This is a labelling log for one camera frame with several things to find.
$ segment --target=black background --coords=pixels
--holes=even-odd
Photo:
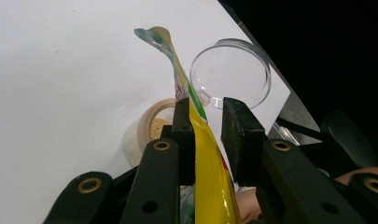
[[[378,2],[219,0],[232,7],[316,123],[345,112],[378,156]]]

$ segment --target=screw hole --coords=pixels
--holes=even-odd
[[[278,149],[278,150],[281,150],[281,151],[289,151],[290,150],[290,146],[289,145],[287,145],[284,142],[279,142],[279,141],[273,142],[273,147],[275,149]]]
[[[98,190],[102,185],[102,180],[98,177],[87,178],[80,182],[77,186],[77,190],[80,193],[91,193]]]
[[[169,143],[168,142],[156,142],[154,145],[154,148],[156,148],[157,150],[166,150],[170,147]]]
[[[332,203],[323,202],[320,206],[328,213],[338,214],[338,209]]]
[[[142,206],[142,211],[145,213],[153,213],[157,210],[157,204],[155,202],[146,202]]]
[[[376,178],[366,178],[364,180],[366,187],[376,193],[378,193],[378,179]]]

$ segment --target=plastic wrapper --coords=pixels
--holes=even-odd
[[[190,223],[242,223],[235,200],[235,191],[226,162],[217,141],[208,126],[203,105],[187,78],[175,53],[170,33],[163,27],[135,29],[135,34],[159,49],[174,67],[176,100],[189,97],[189,119],[195,133],[196,162],[193,194],[185,190],[182,200],[189,203],[194,195],[195,217],[185,218],[186,204],[182,205],[181,222]]]

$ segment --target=white table surface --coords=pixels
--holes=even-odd
[[[250,41],[217,0],[0,1],[0,224],[42,223],[74,177],[132,168],[127,127],[175,97],[168,58],[133,33],[153,26],[187,74],[217,40]],[[267,132],[289,95],[272,79],[253,110]],[[221,111],[206,110],[220,145]]]

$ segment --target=transparent lid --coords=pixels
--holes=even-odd
[[[189,72],[203,105],[223,108],[223,98],[240,100],[249,108],[261,104],[271,88],[266,54],[241,39],[221,39],[200,52]]]

